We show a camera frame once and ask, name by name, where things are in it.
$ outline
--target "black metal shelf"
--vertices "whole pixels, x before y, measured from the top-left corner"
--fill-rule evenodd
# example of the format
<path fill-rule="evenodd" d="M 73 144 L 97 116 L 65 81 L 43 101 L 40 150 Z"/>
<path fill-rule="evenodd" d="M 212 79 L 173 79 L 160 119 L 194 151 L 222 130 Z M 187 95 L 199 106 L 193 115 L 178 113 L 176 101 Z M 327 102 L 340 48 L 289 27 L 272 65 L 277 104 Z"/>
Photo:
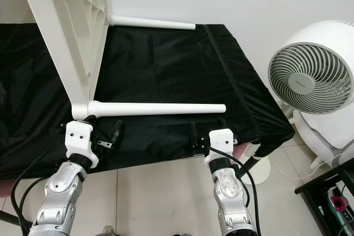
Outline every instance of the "black metal shelf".
<path fill-rule="evenodd" d="M 343 181 L 351 194 L 354 195 L 354 158 L 295 190 L 296 194 L 301 193 L 322 234 L 325 236 L 337 236 L 341 229 L 341 225 L 332 213 L 327 201 L 328 189 L 336 186 L 339 181 Z"/>

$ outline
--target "white fan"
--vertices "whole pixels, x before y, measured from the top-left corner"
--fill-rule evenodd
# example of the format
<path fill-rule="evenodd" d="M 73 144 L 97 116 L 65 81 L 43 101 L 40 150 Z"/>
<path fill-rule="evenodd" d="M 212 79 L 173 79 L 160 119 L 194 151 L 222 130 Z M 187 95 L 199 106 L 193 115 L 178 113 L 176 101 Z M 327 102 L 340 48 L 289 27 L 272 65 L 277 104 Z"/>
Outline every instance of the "white fan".
<path fill-rule="evenodd" d="M 354 157 L 354 23 L 327 20 L 293 35 L 269 64 L 285 114 L 318 158 L 332 167 Z"/>

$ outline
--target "black fabric cover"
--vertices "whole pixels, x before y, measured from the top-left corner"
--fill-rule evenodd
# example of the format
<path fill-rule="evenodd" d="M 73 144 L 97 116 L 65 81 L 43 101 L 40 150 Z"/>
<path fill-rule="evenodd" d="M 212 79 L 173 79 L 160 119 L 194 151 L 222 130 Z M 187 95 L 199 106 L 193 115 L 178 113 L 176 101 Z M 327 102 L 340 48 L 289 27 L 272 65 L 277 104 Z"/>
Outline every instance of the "black fabric cover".
<path fill-rule="evenodd" d="M 0 25 L 0 179 L 14 178 L 48 145 L 51 152 L 28 174 L 54 172 L 64 160 L 61 123 L 71 105 L 36 24 Z M 190 122 L 199 132 L 223 117 L 239 143 L 261 143 L 266 156 L 294 130 L 223 25 L 196 30 L 109 27 L 95 99 L 101 102 L 223 103 L 224 114 L 104 117 L 109 136 L 118 119 L 122 143 L 95 171 L 195 155 Z"/>

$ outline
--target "floor tile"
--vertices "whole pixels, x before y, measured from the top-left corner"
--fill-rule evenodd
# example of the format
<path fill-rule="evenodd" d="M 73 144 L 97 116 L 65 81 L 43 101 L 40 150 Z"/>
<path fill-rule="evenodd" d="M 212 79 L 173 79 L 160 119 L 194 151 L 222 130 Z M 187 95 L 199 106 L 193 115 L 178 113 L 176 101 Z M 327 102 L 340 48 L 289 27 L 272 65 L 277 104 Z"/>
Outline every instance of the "floor tile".
<path fill-rule="evenodd" d="M 271 153 L 269 159 L 285 175 L 298 177 L 282 148 Z M 322 235 L 302 197 L 294 193 L 294 190 L 301 185 L 300 180 L 286 179 L 272 165 L 268 179 L 257 185 L 259 222 L 262 235 Z M 248 185 L 247 188 L 251 194 L 248 209 L 253 221 L 255 221 L 252 186 Z"/>
<path fill-rule="evenodd" d="M 284 142 L 282 144 L 282 146 L 297 146 L 297 145 L 304 145 L 305 142 L 303 141 L 303 139 L 301 138 L 301 136 L 299 135 L 295 125 L 292 125 L 294 130 L 295 130 L 295 135 L 293 138 L 289 139 L 288 141 Z"/>
<path fill-rule="evenodd" d="M 282 148 L 270 158 L 285 174 L 298 177 Z M 194 158 L 118 170 L 117 233 L 121 236 L 220 235 L 214 186 L 202 160 Z M 294 194 L 301 184 L 300 180 L 286 179 L 272 168 L 269 179 L 257 186 L 263 235 L 283 236 L 284 231 L 288 236 L 321 235 L 303 199 Z M 253 203 L 249 210 L 254 220 Z"/>
<path fill-rule="evenodd" d="M 23 180 L 17 189 L 17 201 L 33 180 Z M 83 184 L 82 194 L 76 205 L 76 215 L 71 236 L 96 235 L 105 225 L 116 226 L 117 171 L 89 174 Z M 35 186 L 29 193 L 23 214 L 29 221 L 34 220 L 40 204 L 44 200 L 44 182 Z M 4 211 L 15 214 L 9 198 L 6 198 Z M 6 235 L 21 236 L 18 226 L 0 222 L 1 231 Z"/>
<path fill-rule="evenodd" d="M 214 184 L 203 159 L 118 170 L 117 234 L 220 235 Z"/>
<path fill-rule="evenodd" d="M 316 158 L 316 154 L 307 145 L 285 146 L 284 150 L 300 177 L 313 173 L 313 170 L 310 169 L 310 164 Z M 331 167 L 327 164 L 323 164 L 313 175 L 303 178 L 303 183 L 313 180 L 330 169 Z"/>

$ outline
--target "white cable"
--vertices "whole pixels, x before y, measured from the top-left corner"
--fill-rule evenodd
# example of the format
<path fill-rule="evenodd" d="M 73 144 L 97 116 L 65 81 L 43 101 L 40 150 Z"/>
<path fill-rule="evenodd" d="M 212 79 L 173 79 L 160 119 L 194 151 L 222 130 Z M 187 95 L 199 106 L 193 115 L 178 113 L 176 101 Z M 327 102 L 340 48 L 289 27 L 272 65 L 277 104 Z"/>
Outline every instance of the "white cable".
<path fill-rule="evenodd" d="M 332 159 L 330 159 L 330 160 L 328 160 L 328 161 L 322 162 L 322 163 L 312 172 L 312 174 L 306 175 L 306 176 L 301 177 L 301 178 L 293 178 L 293 177 L 286 176 L 286 175 L 283 174 L 282 171 L 277 167 L 277 165 L 275 165 L 274 163 L 272 163 L 272 162 L 271 162 L 269 159 L 267 159 L 267 158 L 266 158 L 266 160 L 268 160 L 268 161 L 270 162 L 270 164 L 272 164 L 272 165 L 279 171 L 279 173 L 280 173 L 281 175 L 283 175 L 285 178 L 287 178 L 287 179 L 292 179 L 292 180 L 302 180 L 302 179 L 304 179 L 304 178 L 306 178 L 306 177 L 309 177 L 309 176 L 313 175 L 313 174 L 318 170 L 318 168 L 321 167 L 323 164 L 325 164 L 325 163 L 327 163 L 327 162 L 329 162 L 329 161 L 335 159 L 336 157 L 338 157 L 338 156 L 340 156 L 340 155 L 343 155 L 343 154 L 346 154 L 346 153 L 349 153 L 349 152 L 352 152 L 352 151 L 354 151 L 354 149 L 345 151 L 345 152 L 343 152 L 343 153 L 341 153 L 341 154 L 338 154 L 338 155 L 334 156 Z"/>

